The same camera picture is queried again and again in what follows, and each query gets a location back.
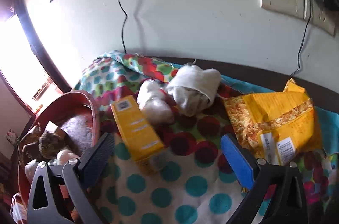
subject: yellow box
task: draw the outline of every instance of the yellow box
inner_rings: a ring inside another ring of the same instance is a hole
[[[146,175],[165,166],[165,145],[148,123],[133,96],[129,95],[111,104],[121,137],[131,155]]]

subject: colorful tablecloth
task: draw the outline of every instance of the colorful tablecloth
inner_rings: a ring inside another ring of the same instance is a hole
[[[224,224],[244,197],[220,151],[221,136],[233,132],[222,99],[241,94],[227,86],[226,80],[215,103],[197,116],[186,117],[172,106],[175,123],[157,129],[168,147],[167,165],[160,173],[144,176],[131,160],[109,104],[126,95],[136,97],[149,77],[164,85],[177,70],[171,63],[114,51],[98,57],[75,86],[96,99],[101,131],[115,133],[115,152],[92,191],[110,223]],[[320,212],[311,216],[317,223],[336,183],[338,155],[313,151],[298,155],[295,161],[303,174],[309,212]],[[255,223],[262,219],[273,191],[273,187],[267,191]]]

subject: yellow package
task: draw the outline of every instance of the yellow package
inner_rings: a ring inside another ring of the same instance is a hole
[[[133,96],[129,95],[111,104],[121,137],[131,155],[146,175],[165,166],[165,146],[140,111]]]
[[[256,158],[284,165],[299,152],[322,148],[313,102],[293,79],[283,92],[233,97],[224,105],[239,144]]]

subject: metal screw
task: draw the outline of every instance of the metal screw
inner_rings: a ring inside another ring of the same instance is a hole
[[[258,163],[259,165],[265,165],[267,162],[266,162],[266,160],[265,160],[264,158],[258,158],[258,159],[257,159],[257,163]]]
[[[46,162],[40,162],[39,164],[38,164],[38,168],[44,168],[46,166]]]
[[[290,166],[291,168],[296,168],[296,167],[297,167],[297,163],[291,161],[291,162],[289,163],[289,166]]]
[[[74,165],[74,164],[77,163],[77,161],[78,161],[78,159],[72,158],[72,159],[70,159],[68,162],[69,162],[70,165]]]

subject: black wire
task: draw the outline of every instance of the black wire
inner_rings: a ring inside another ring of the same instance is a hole
[[[124,8],[122,8],[120,0],[118,0],[118,3],[119,3],[119,6],[120,6],[121,10],[125,14],[125,19],[124,19],[124,21],[122,23],[122,29],[121,29],[121,41],[122,41],[122,45],[124,47],[124,52],[126,54],[126,47],[125,47],[125,43],[124,43],[124,28],[125,28],[125,23],[126,23],[126,20],[128,18],[128,15],[127,15],[126,11],[124,10]]]
[[[308,20],[307,20],[307,23],[306,23],[306,26],[305,26],[305,31],[304,31],[304,36],[302,37],[302,41],[301,41],[301,45],[300,45],[300,48],[299,48],[299,51],[298,51],[298,69],[296,71],[294,71],[290,76],[292,77],[293,75],[295,75],[296,73],[299,72],[300,70],[300,54],[301,54],[301,50],[304,46],[304,41],[305,41],[305,36],[306,36],[306,30],[307,30],[307,26],[308,24],[310,23],[310,20],[311,20],[311,17],[312,17],[312,1],[310,1],[310,16],[308,17]]]

